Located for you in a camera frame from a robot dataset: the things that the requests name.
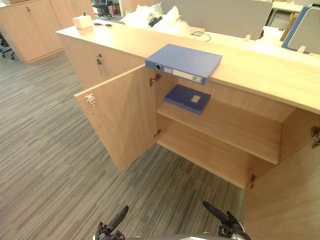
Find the robot left hand black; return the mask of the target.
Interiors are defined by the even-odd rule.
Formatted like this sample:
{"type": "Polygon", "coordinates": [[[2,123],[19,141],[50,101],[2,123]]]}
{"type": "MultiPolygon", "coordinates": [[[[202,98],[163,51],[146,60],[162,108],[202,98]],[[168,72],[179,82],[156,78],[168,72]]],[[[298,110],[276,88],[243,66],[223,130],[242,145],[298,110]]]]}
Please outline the robot left hand black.
{"type": "Polygon", "coordinates": [[[123,233],[116,228],[124,220],[129,211],[129,206],[126,205],[108,224],[100,222],[96,232],[92,236],[93,240],[125,240],[123,233]]]}

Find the robot right hand black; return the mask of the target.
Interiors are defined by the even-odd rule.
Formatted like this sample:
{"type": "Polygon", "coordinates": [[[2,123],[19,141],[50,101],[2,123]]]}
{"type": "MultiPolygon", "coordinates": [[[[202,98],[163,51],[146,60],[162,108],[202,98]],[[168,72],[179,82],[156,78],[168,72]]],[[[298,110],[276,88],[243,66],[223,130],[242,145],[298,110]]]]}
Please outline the robot right hand black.
{"type": "Polygon", "coordinates": [[[220,220],[221,225],[218,230],[220,237],[230,238],[232,240],[251,240],[242,224],[230,211],[224,213],[207,201],[203,201],[202,204],[212,215],[220,220]]]}

